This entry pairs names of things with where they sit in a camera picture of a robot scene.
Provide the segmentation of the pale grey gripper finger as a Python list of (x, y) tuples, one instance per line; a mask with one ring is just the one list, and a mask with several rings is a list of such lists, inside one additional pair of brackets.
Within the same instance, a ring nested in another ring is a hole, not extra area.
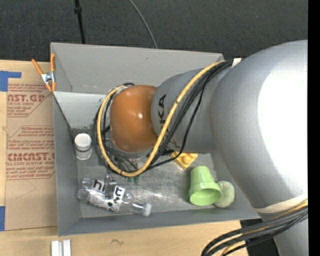
[(111, 199), (116, 187), (116, 178), (114, 175), (107, 175), (105, 177), (105, 197)]

